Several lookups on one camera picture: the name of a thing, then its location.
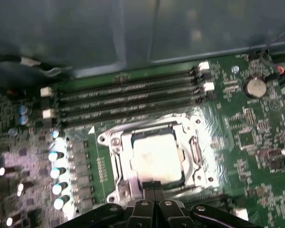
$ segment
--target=dimm slot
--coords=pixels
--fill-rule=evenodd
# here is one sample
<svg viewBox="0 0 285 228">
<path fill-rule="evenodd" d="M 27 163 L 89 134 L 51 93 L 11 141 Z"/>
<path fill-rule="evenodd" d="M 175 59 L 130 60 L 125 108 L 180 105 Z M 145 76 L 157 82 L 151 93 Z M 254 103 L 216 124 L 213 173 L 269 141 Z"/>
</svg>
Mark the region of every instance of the dimm slot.
<svg viewBox="0 0 285 228">
<path fill-rule="evenodd" d="M 156 99 L 153 99 L 151 101 L 146 101 L 143 100 L 141 102 L 129 102 L 125 104 L 116 104 L 116 105 L 111 105 L 111 106 L 103 106 L 103 107 L 97 107 L 97 108 L 91 108 L 91 109 L 85 109 L 85 110 L 80 110 L 72 113 L 66 113 L 66 114 L 61 114 L 60 118 L 62 121 L 73 121 L 75 119 L 90 119 L 94 117 L 98 117 L 104 114 L 115 114 L 115 113 L 121 113 L 121 112 L 128 112 L 136 109 L 143 109 L 147 108 L 149 106 L 153 105 L 158 105 L 159 103 L 169 103 L 169 102 L 176 102 L 178 100 L 192 100 L 195 97 L 186 94 L 181 94 L 178 96 L 171 96 L 171 97 L 158 97 Z"/>
<path fill-rule="evenodd" d="M 158 89 L 145 89 L 145 90 L 138 90 L 138 91 L 132 91 L 132 92 L 128 92 L 128 93 L 121 93 L 119 94 L 114 94 L 114 95 L 104 95 L 101 97 L 97 97 L 97 98 L 86 98 L 86 99 L 80 99 L 79 101 L 59 101 L 58 102 L 58 107 L 60 109 L 66 108 L 66 107 L 71 107 L 73 105 L 79 105 L 79 104 L 85 104 L 85 103 L 89 103 L 89 102 L 94 102 L 94 101 L 101 101 L 104 99 L 112 99 L 112 98 L 116 98 L 116 96 L 119 97 L 135 97 L 135 96 L 139 96 L 141 97 L 142 95 L 153 95 L 153 94 L 160 94 L 160 93 L 165 93 L 165 94 L 171 94 L 171 93 L 175 93 L 178 91 L 186 91 L 186 90 L 191 90 L 194 89 L 196 87 L 200 87 L 199 85 L 189 85 L 188 83 L 182 83 L 180 86 L 176 86 L 175 84 L 173 85 L 168 85 L 168 86 L 160 86 L 158 87 Z"/>
<path fill-rule="evenodd" d="M 195 85 L 196 82 L 192 79 L 192 76 L 180 77 L 180 78 L 172 78 L 172 79 L 164 79 L 158 81 L 150 81 L 145 83 L 139 84 L 122 84 L 119 86 L 108 86 L 104 89 L 84 89 L 79 92 L 75 92 L 72 94 L 62 95 L 59 96 L 60 101 L 73 101 L 77 99 L 85 99 L 85 98 L 92 98 L 92 97 L 100 97 L 105 95 L 120 95 L 124 93 L 128 93 L 130 91 L 135 90 L 145 90 L 145 89 L 158 89 L 158 88 L 165 88 L 170 86 L 180 86 L 186 85 L 191 83 Z"/>
<path fill-rule="evenodd" d="M 149 107 L 147 109 L 143 110 L 134 110 L 130 113 L 122 113 L 122 114 L 114 114 L 114 115 L 107 115 L 107 116 L 100 116 L 98 118 L 90 119 L 90 120 L 81 120 L 77 122 L 71 122 L 71 123 L 62 123 L 62 128 L 66 130 L 71 130 L 73 128 L 86 128 L 89 126 L 92 126 L 96 123 L 102 123 L 105 121 L 110 120 L 122 120 L 124 118 L 130 118 L 145 114 L 156 114 L 156 113 L 163 113 L 163 112 L 172 112 L 172 111 L 179 111 L 180 109 L 186 109 L 186 108 L 192 108 L 196 105 L 199 105 L 203 102 L 203 98 L 200 97 L 195 101 L 185 102 L 185 103 L 177 103 L 177 104 L 171 104 L 168 106 L 155 106 L 155 107 Z"/>
<path fill-rule="evenodd" d="M 64 105 L 59 107 L 59 110 L 63 113 L 74 113 L 77 112 L 78 109 L 81 111 L 83 109 L 91 109 L 91 108 L 100 108 L 100 107 L 110 107 L 112 105 L 125 105 L 129 102 L 135 102 L 135 104 L 139 102 L 148 102 L 152 101 L 153 99 L 159 98 L 169 98 L 174 96 L 180 95 L 197 95 L 202 91 L 202 87 L 200 86 L 190 86 L 190 87 L 183 87 L 177 89 L 171 89 L 167 91 L 152 91 L 146 94 L 136 93 L 135 95 L 127 95 L 121 97 L 111 97 L 110 99 L 93 99 L 90 102 L 87 101 L 79 101 L 74 105 Z"/>
<path fill-rule="evenodd" d="M 140 78 L 134 78 L 129 79 L 127 81 L 119 81 L 119 82 L 110 82 L 105 83 L 102 85 L 92 85 L 92 86 L 84 86 L 80 88 L 68 88 L 67 91 L 61 91 L 61 95 L 71 95 L 76 92 L 80 92 L 82 90 L 93 90 L 93 89 L 104 89 L 111 86 L 120 86 L 120 85 L 129 85 L 129 84 L 137 84 L 137 83 L 144 83 L 144 82 L 152 82 L 157 80 L 164 80 L 164 79 L 171 79 L 171 78 L 179 78 L 181 76 L 189 76 L 189 71 L 179 71 L 173 74 L 161 74 L 156 76 L 148 76 L 148 77 L 140 77 Z"/>
</svg>

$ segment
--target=green circuit board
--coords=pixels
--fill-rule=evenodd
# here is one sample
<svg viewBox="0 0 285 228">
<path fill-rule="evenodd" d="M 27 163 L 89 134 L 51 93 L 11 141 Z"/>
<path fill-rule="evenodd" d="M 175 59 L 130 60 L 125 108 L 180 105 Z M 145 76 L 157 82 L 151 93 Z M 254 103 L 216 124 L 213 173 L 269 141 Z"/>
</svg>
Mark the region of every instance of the green circuit board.
<svg viewBox="0 0 285 228">
<path fill-rule="evenodd" d="M 206 72 L 211 75 L 203 79 L 203 83 L 212 82 L 214 90 L 210 95 L 203 94 L 202 101 L 197 102 L 195 94 L 183 93 L 184 88 L 192 86 L 191 81 L 173 80 L 187 77 L 192 67 L 203 61 L 208 61 Z M 192 199 L 224 194 L 238 199 L 237 207 L 247 209 L 249 221 L 263 227 L 285 228 L 285 158 L 271 155 L 271 149 L 285 148 L 285 104 L 281 88 L 276 80 L 269 80 L 266 93 L 260 98 L 244 93 L 244 85 L 251 76 L 266 80 L 272 73 L 272 69 L 258 59 L 250 61 L 247 54 L 239 54 L 57 83 L 51 86 L 55 94 L 53 109 L 57 110 L 53 129 L 59 129 L 71 142 L 86 143 L 82 150 L 88 154 L 89 184 L 93 186 L 94 204 L 101 205 L 106 203 L 115 184 L 110 150 L 97 142 L 100 134 L 122 123 L 158 119 L 171 113 L 198 116 L 201 127 L 197 136 L 203 168 L 213 175 L 211 190 L 177 199 L 189 204 Z M 167 79 L 167 75 L 173 74 L 179 78 Z M 161 84 L 156 81 L 160 78 L 166 80 L 168 89 L 174 89 L 171 94 L 158 88 Z M 131 102 L 125 101 L 128 93 L 137 97 Z M 42 111 L 35 104 L 40 98 L 33 92 L 27 96 L 22 101 L 2 99 L 0 102 L 2 110 L 9 109 L 2 113 L 16 119 L 4 127 L 0 123 L 3 129 L 0 142 L 9 128 L 19 127 L 18 116 L 13 116 L 13 112 L 18 111 L 19 104 L 25 103 L 32 113 L 36 111 L 36 116 L 27 129 L 19 127 L 22 130 L 18 133 L 18 142 L 24 144 L 24 136 L 30 135 L 28 143 L 40 147 L 34 137 L 47 133 L 39 127 Z M 54 199 L 48 196 L 46 210 Z"/>
</svg>

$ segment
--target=wire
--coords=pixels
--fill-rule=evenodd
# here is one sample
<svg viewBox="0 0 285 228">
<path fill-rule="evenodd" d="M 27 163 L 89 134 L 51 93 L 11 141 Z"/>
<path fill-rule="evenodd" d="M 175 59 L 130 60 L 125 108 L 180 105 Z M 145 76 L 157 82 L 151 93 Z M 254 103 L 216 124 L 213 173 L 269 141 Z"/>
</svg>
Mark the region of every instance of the wire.
<svg viewBox="0 0 285 228">
<path fill-rule="evenodd" d="M 21 57 L 19 57 L 19 56 L 12 56 L 12 55 L 4 55 L 4 56 L 0 56 L 0 62 L 16 62 L 16 63 L 20 63 L 21 62 Z"/>
<path fill-rule="evenodd" d="M 266 52 L 266 50 L 274 43 L 276 42 L 278 39 L 282 38 L 283 36 L 285 36 L 285 32 L 282 32 L 281 34 L 279 34 L 277 37 L 275 37 L 274 39 L 272 39 L 271 41 L 269 41 L 265 47 L 262 49 L 261 53 L 260 53 L 260 60 L 267 66 L 270 66 L 270 67 L 273 67 L 273 68 L 276 68 L 276 64 L 274 64 L 273 62 L 271 61 L 268 61 L 266 59 L 264 59 L 264 54 Z"/>
</svg>

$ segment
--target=chip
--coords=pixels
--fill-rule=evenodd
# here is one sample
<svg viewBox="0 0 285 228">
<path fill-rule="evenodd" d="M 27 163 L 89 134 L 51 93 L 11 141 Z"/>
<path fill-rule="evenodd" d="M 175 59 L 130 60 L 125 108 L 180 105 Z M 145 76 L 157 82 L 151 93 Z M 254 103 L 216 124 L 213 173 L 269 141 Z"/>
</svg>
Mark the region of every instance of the chip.
<svg viewBox="0 0 285 228">
<path fill-rule="evenodd" d="M 86 148 L 86 142 L 79 141 L 79 142 L 73 142 L 72 150 L 73 151 L 82 151 Z"/>
<path fill-rule="evenodd" d="M 181 163 L 173 134 L 137 139 L 133 153 L 131 166 L 141 182 L 160 180 L 166 184 L 181 179 Z"/>
<path fill-rule="evenodd" d="M 251 132 L 242 133 L 239 135 L 240 148 L 244 149 L 254 145 L 253 135 Z"/>
<path fill-rule="evenodd" d="M 51 228 L 55 228 L 60 225 L 60 219 L 55 219 L 50 222 Z"/>
<path fill-rule="evenodd" d="M 33 199 L 27 199 L 27 206 L 34 205 L 34 200 Z"/>
<path fill-rule="evenodd" d="M 1 145 L 0 146 L 0 153 L 10 152 L 10 147 L 8 145 Z"/>
<path fill-rule="evenodd" d="M 48 175 L 48 170 L 46 168 L 42 168 L 39 170 L 39 175 L 40 176 L 45 176 Z"/>
<path fill-rule="evenodd" d="M 26 147 L 22 147 L 18 150 L 19 156 L 26 156 L 27 155 L 27 148 Z"/>
</svg>

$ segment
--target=screw head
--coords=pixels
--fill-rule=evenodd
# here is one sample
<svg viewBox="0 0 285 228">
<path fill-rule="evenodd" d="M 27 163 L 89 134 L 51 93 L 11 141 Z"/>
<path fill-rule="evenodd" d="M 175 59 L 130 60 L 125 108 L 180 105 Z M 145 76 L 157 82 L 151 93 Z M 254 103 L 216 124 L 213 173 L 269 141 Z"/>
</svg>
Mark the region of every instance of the screw head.
<svg viewBox="0 0 285 228">
<path fill-rule="evenodd" d="M 113 138 L 112 140 L 111 140 L 111 144 L 112 144 L 112 146 L 119 146 L 120 145 L 120 139 L 119 138 Z"/>
<path fill-rule="evenodd" d="M 171 201 L 165 201 L 164 204 L 165 204 L 166 206 L 171 206 L 171 205 L 172 205 L 172 202 L 171 202 Z"/>
<path fill-rule="evenodd" d="M 205 211 L 206 210 L 206 208 L 204 208 L 203 206 L 197 206 L 196 209 L 198 211 Z"/>
<path fill-rule="evenodd" d="M 239 72 L 239 66 L 233 66 L 233 67 L 231 68 L 231 72 L 232 72 L 233 74 L 237 74 L 237 73 Z"/>
<path fill-rule="evenodd" d="M 143 205 L 143 206 L 147 206 L 148 204 L 149 204 L 149 203 L 148 203 L 147 201 L 143 201 L 143 202 L 142 202 L 142 205 Z"/>
</svg>

